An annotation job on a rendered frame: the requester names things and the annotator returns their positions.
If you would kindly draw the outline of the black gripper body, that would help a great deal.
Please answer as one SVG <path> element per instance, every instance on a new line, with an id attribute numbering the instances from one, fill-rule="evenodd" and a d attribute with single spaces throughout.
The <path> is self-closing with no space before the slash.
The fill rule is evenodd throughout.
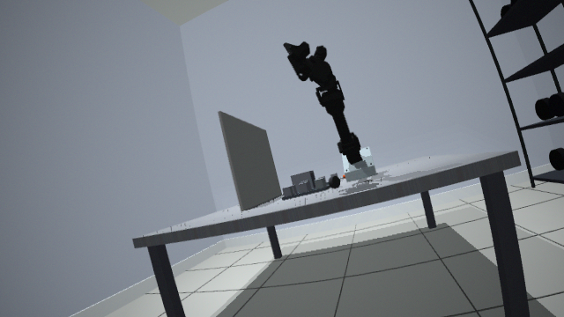
<path id="1" fill-rule="evenodd" d="M 309 80 L 313 82 L 315 77 L 312 73 L 312 67 L 314 66 L 315 62 L 312 61 L 309 57 L 306 58 L 309 54 L 310 54 L 310 46 L 308 43 L 303 41 L 303 43 L 301 43 L 293 51 L 292 56 L 294 61 L 300 64 L 300 75 L 298 75 L 299 79 L 301 81 L 306 81 L 309 78 Z"/>

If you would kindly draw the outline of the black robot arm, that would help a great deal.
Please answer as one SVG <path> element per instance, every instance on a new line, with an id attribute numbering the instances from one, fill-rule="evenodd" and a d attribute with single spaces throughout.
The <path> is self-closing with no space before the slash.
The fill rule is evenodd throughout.
<path id="1" fill-rule="evenodd" d="M 322 107 L 325 107 L 326 112 L 332 116 L 333 121 L 338 130 L 340 141 L 337 143 L 340 153 L 346 155 L 348 162 L 351 165 L 357 163 L 362 159 L 360 155 L 360 141 L 356 135 L 351 133 L 344 114 L 345 100 L 339 82 L 336 76 L 333 75 L 330 64 L 325 60 L 327 56 L 327 49 L 324 46 L 317 46 L 314 56 L 309 58 L 315 62 L 312 67 L 312 73 L 315 77 L 314 81 L 320 85 L 316 88 L 316 96 Z M 339 86 L 339 89 L 337 89 Z M 325 92 L 327 91 L 327 92 Z M 320 94 L 322 93 L 322 96 Z"/>

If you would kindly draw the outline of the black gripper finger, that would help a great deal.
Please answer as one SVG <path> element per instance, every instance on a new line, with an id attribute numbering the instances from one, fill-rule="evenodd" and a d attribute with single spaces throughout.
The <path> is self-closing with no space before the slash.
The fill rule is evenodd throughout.
<path id="1" fill-rule="evenodd" d="M 296 63 L 296 62 L 294 61 L 294 59 L 292 59 L 292 57 L 291 57 L 290 55 L 288 56 L 288 59 L 289 59 L 290 63 L 292 64 L 292 66 L 293 66 L 293 68 L 294 68 L 296 74 L 297 74 L 297 75 L 300 75 L 300 64 L 299 64 L 299 63 Z"/>
<path id="2" fill-rule="evenodd" d="M 284 45 L 284 47 L 286 48 L 288 54 L 289 54 L 289 55 L 292 57 L 292 59 L 293 59 L 293 56 L 292 56 L 293 51 L 294 51 L 298 46 L 292 45 L 292 44 L 287 43 L 287 42 L 285 42 L 283 45 Z"/>

